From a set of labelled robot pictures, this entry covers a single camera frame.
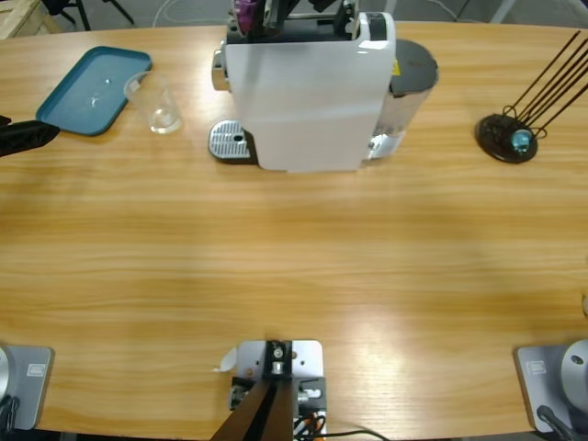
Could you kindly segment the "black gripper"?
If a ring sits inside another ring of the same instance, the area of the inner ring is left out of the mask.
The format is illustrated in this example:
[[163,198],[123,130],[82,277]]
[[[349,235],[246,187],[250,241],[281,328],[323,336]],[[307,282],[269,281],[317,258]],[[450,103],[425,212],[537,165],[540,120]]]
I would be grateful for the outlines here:
[[[250,37],[258,39],[277,34],[277,28],[282,28],[289,14],[300,0],[257,0],[254,2],[253,23]],[[324,11],[334,0],[309,0],[317,12]]]

